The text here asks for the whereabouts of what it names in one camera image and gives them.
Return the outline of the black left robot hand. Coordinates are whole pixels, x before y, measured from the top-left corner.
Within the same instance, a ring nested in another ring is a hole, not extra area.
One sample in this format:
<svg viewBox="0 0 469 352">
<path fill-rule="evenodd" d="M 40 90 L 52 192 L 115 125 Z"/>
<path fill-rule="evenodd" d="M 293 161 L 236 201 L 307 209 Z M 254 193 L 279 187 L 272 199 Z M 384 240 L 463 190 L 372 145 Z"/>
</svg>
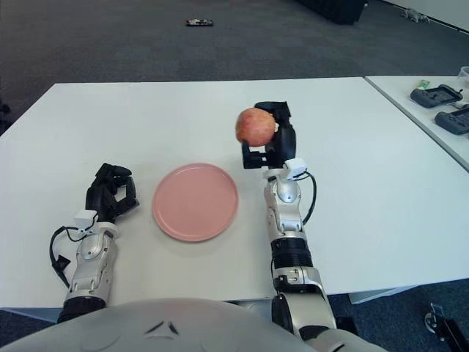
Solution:
<svg viewBox="0 0 469 352">
<path fill-rule="evenodd" d="M 119 216 L 138 205 L 132 172 L 123 166 L 104 163 L 87 190 L 85 209 L 97 212 L 97 222 L 114 224 Z"/>
</svg>

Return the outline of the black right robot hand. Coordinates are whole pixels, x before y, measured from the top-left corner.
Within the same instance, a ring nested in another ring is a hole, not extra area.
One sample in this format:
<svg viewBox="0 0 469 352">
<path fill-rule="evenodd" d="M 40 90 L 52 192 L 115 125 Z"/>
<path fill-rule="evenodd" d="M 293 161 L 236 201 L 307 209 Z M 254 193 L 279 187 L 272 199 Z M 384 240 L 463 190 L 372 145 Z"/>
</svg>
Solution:
<svg viewBox="0 0 469 352">
<path fill-rule="evenodd" d="M 286 102 L 264 101 L 240 113 L 235 125 L 245 169 L 280 169 L 295 158 L 296 132 Z"/>
</svg>

